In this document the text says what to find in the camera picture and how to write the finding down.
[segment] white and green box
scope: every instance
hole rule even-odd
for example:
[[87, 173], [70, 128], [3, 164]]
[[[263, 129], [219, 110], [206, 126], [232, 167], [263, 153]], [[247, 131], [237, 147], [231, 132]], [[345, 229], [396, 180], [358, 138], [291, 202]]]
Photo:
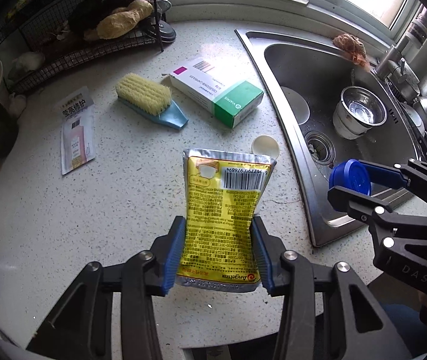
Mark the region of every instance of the white and green box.
[[171, 73], [172, 85], [225, 125], [233, 128], [247, 116], [263, 98], [263, 90], [246, 80], [225, 84], [217, 78], [218, 68], [203, 58], [186, 61]]

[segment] yellow packet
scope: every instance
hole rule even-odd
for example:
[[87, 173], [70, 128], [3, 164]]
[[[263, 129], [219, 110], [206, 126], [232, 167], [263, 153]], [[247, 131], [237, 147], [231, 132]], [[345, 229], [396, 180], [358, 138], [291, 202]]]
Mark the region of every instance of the yellow packet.
[[187, 230], [179, 284], [225, 292], [257, 288], [249, 228], [275, 164], [266, 155], [184, 150]]

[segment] barcode number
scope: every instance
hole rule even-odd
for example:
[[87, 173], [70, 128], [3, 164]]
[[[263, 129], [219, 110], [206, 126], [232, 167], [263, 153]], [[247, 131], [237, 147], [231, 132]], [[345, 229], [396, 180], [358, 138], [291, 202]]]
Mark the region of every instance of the barcode number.
[[267, 171], [262, 169], [222, 168], [224, 190], [260, 191]]
[[208, 72], [209, 70], [211, 71], [214, 68], [212, 64], [209, 64], [207, 61], [203, 60], [195, 64], [193, 67], [200, 71], [203, 71], [204, 73]]

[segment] magenta square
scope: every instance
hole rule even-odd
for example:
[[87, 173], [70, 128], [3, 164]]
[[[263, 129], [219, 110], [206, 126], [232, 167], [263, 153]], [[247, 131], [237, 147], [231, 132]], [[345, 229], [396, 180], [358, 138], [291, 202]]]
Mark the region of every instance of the magenta square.
[[183, 67], [183, 66], [182, 66], [181, 68], [178, 68], [177, 70], [174, 70], [174, 73], [175, 73], [175, 74], [180, 74], [180, 73], [182, 73], [182, 72], [186, 71], [186, 69], [187, 69], [187, 68], [185, 68], [185, 67]]

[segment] stainless steel sink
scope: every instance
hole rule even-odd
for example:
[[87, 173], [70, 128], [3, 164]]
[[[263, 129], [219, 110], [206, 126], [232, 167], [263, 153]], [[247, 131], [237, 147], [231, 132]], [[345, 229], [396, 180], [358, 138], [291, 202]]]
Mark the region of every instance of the stainless steel sink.
[[[421, 151], [386, 83], [355, 67], [356, 85], [375, 93], [385, 104], [387, 121], [356, 140], [340, 137], [332, 115], [343, 88], [350, 84], [354, 65], [331, 40], [302, 33], [301, 36], [237, 30], [255, 63], [277, 112], [302, 189], [312, 243], [321, 246], [342, 237], [361, 222], [336, 212], [327, 201], [332, 168], [351, 158], [387, 166], [420, 159]], [[298, 125], [280, 87], [299, 93], [310, 108], [309, 120]], [[411, 197], [406, 190], [373, 185], [373, 196], [392, 207]]]

